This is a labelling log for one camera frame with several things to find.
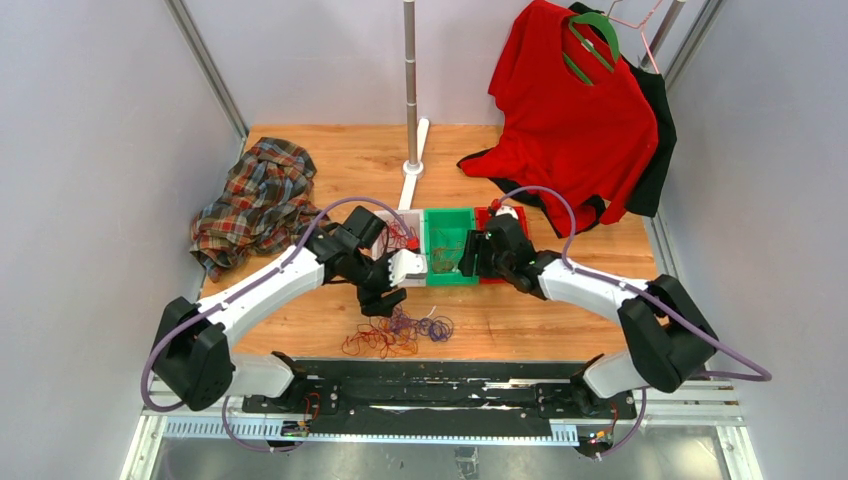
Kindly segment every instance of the black garment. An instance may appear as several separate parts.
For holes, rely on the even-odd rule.
[[[598,10],[592,10],[580,2],[572,4],[569,9],[578,14],[588,12],[601,13]],[[601,32],[595,29],[593,30],[599,37],[603,38],[603,34],[601,34]],[[651,157],[651,161],[645,167],[645,170],[636,182],[636,186],[633,188],[630,199],[627,201],[626,208],[627,211],[631,213],[646,217],[653,217],[657,214],[657,207],[660,203],[660,194],[662,193],[662,187],[665,183],[669,164],[671,163],[671,154],[674,151],[674,145],[677,143],[677,131],[674,128],[674,120],[671,117],[671,109],[668,106],[668,98],[665,93],[665,79],[662,75],[648,73],[637,68],[630,62],[627,62],[627,64],[630,67],[630,72],[636,79],[636,83],[639,85],[639,89],[642,91],[642,95],[645,97],[645,101],[648,102],[648,105],[650,105],[651,110],[656,116],[658,143],[654,156]],[[488,151],[489,149],[483,150],[482,152],[472,153],[460,160],[457,163],[457,166],[466,159],[482,156]],[[489,180],[497,185],[504,193],[515,190],[521,186],[506,178],[490,178]],[[525,205],[541,208],[545,213],[545,216],[547,216],[545,205],[538,195],[521,192],[513,198],[515,201]],[[583,205],[588,205],[595,209],[597,212],[597,217],[595,217],[596,219],[600,219],[601,214],[603,214],[606,210],[604,200],[599,195],[589,197]],[[592,225],[581,232],[591,230],[598,225],[598,223],[599,220],[595,220]],[[553,228],[557,237],[562,238],[563,235],[557,231],[556,227]]]
[[[580,2],[572,4],[568,9],[578,14],[602,13],[598,10],[592,10]],[[593,30],[599,37],[604,38],[601,32]],[[677,143],[677,130],[674,128],[674,120],[671,118],[671,109],[668,107],[668,98],[665,93],[665,79],[662,75],[648,73],[634,67],[630,62],[627,62],[627,64],[630,65],[630,72],[636,78],[636,83],[639,84],[642,95],[645,96],[645,100],[657,117],[659,143],[657,143],[657,150],[651,157],[650,163],[645,167],[639,181],[636,182],[626,208],[631,213],[653,217],[657,214],[660,194],[671,163],[671,154],[674,151],[674,145]]]
[[[491,148],[487,148],[487,149],[480,151],[480,152],[477,152],[477,153],[472,153],[471,155],[466,155],[465,157],[462,157],[462,160],[457,162],[456,166],[458,167],[459,164],[461,164],[462,162],[464,162],[464,161],[466,161],[470,158],[482,157],[489,150],[491,150]],[[501,191],[504,192],[504,193],[509,193],[509,192],[515,190],[516,188],[521,187],[521,185],[519,185],[518,182],[516,182],[514,180],[510,180],[508,178],[491,178],[490,177],[489,180],[491,180],[492,183],[497,185],[498,188],[500,188]],[[530,192],[521,192],[521,193],[514,195],[512,197],[512,199],[515,200],[518,203],[523,203],[524,205],[527,205],[528,207],[536,207],[536,208],[542,209],[542,213],[545,214],[545,218],[548,219],[548,222],[551,224],[551,228],[554,229],[554,233],[556,234],[557,238],[563,238],[564,237],[564,235],[562,233],[560,233],[559,230],[557,230],[557,228],[553,224],[553,222],[551,222],[551,218],[548,217],[548,209],[545,208],[545,202],[543,202],[542,199],[539,198],[538,195],[530,193]],[[601,198],[598,195],[593,195],[593,196],[589,197],[588,200],[583,202],[583,205],[587,205],[587,206],[590,206],[590,207],[595,209],[595,221],[592,222],[591,225],[584,228],[583,230],[578,231],[577,233],[588,232],[589,230],[598,226],[598,224],[600,223],[601,215],[607,209],[607,206],[604,203],[604,199]]]

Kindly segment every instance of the pink hanger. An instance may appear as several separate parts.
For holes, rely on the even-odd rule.
[[[629,27],[629,28],[639,30],[639,33],[642,35],[642,43],[645,45],[645,51],[648,52],[648,58],[651,59],[651,65],[654,66],[655,72],[660,73],[660,69],[659,69],[659,67],[657,67],[657,61],[654,59],[654,54],[651,53],[651,47],[648,45],[648,39],[645,37],[645,25],[647,25],[648,20],[651,19],[651,16],[654,15],[654,12],[656,12],[657,9],[660,8],[660,4],[663,2],[663,0],[657,0],[657,4],[654,5],[654,8],[652,8],[651,11],[648,12],[648,15],[644,19],[642,19],[642,21],[639,22],[637,25],[634,25],[632,23],[628,23],[628,22],[625,22],[624,20],[619,20],[617,18],[610,16],[612,14],[612,9],[615,7],[615,4],[619,3],[621,1],[623,1],[623,0],[614,0],[612,2],[612,5],[610,5],[610,8],[607,10],[607,18],[609,18],[610,20],[612,20],[616,23],[624,25],[625,27]]]

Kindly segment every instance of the white stand foot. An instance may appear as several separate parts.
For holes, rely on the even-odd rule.
[[[403,163],[403,190],[400,193],[398,210],[409,210],[412,208],[415,183],[418,181],[418,177],[424,174],[424,163],[421,161],[421,157],[424,155],[424,143],[427,141],[427,132],[429,130],[429,120],[426,118],[418,120],[418,162],[415,165],[412,165],[409,160]]]

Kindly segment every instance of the robotic arm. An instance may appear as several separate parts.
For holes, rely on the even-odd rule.
[[[184,298],[172,301],[164,310],[154,345],[198,312],[205,315],[161,351],[153,371],[192,410],[208,408],[225,395],[280,398],[291,394],[299,398],[291,392],[299,373],[290,359],[231,354],[230,349],[269,314],[336,277],[357,286],[363,315],[391,316],[394,306],[406,299],[406,291],[396,289],[397,285],[407,277],[420,278],[427,270],[424,257],[415,251],[388,252],[377,260],[362,253],[385,227],[385,222],[357,207],[344,224],[312,232],[285,268],[280,268],[282,260],[292,255],[295,247],[239,284],[197,304]],[[557,252],[536,252],[511,215],[495,215],[484,231],[469,232],[460,262],[465,274],[469,274],[469,265],[473,269],[478,249],[488,252],[486,261],[520,292],[573,303],[623,328],[626,351],[600,355],[571,377],[570,400],[586,415],[606,408],[604,399],[634,388],[650,385],[672,392],[715,353],[674,321],[661,325],[657,320],[661,312],[623,284],[600,279],[610,275],[567,264]],[[715,338],[675,278],[661,275],[650,282],[613,278],[646,289]]]

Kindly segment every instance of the plastic bin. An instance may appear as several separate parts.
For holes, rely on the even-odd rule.
[[[392,216],[391,213],[385,210],[378,210],[374,212],[374,215],[380,218],[380,220],[386,222],[386,224],[391,224],[395,217]],[[398,215],[403,219],[403,223],[405,223],[409,228],[412,229],[412,233],[414,233],[419,240],[421,253],[425,256],[427,255],[427,241],[424,238],[424,210],[400,210],[398,211]],[[378,259],[381,255],[383,255],[383,248],[385,246],[385,242],[387,240],[386,230],[383,230],[383,234],[371,245],[371,258]],[[425,278],[409,278],[402,282],[400,282],[399,287],[425,287],[427,286],[427,279]]]
[[[475,285],[477,277],[463,277],[457,265],[465,250],[465,237],[474,230],[471,208],[424,210],[424,242],[427,245],[427,285]]]
[[[524,214],[524,207],[516,207],[510,205],[515,209],[515,213],[518,214],[518,223],[521,224],[521,229],[524,230],[524,235],[527,235],[527,238],[530,239],[530,232],[527,230],[527,216]],[[488,207],[474,207],[474,220],[477,227],[477,230],[483,230],[483,227],[486,225],[486,221],[491,218],[489,216],[489,208]],[[490,283],[506,283],[506,280],[502,278],[483,278],[480,277],[480,283],[482,284],[490,284]]]

